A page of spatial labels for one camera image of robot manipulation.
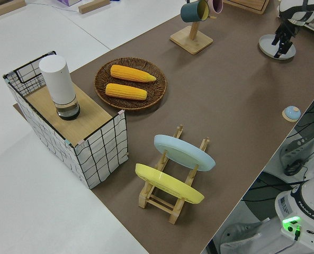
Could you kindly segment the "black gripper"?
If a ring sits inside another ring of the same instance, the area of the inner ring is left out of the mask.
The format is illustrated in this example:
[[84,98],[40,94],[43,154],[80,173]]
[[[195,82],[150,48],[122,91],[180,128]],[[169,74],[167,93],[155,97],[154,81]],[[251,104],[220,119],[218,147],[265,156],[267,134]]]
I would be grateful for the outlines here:
[[278,50],[274,58],[279,58],[281,55],[287,54],[290,49],[291,38],[295,36],[295,25],[291,23],[281,23],[273,35],[271,45],[278,44]]

